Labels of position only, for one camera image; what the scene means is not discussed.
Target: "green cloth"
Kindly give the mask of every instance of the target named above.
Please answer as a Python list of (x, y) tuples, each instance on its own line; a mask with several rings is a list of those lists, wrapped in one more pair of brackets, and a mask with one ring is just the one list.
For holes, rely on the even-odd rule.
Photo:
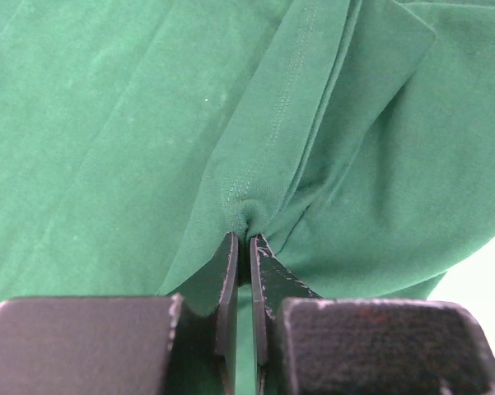
[(0, 301), (165, 293), (229, 230), (426, 298), (495, 235), (495, 1), (0, 0)]

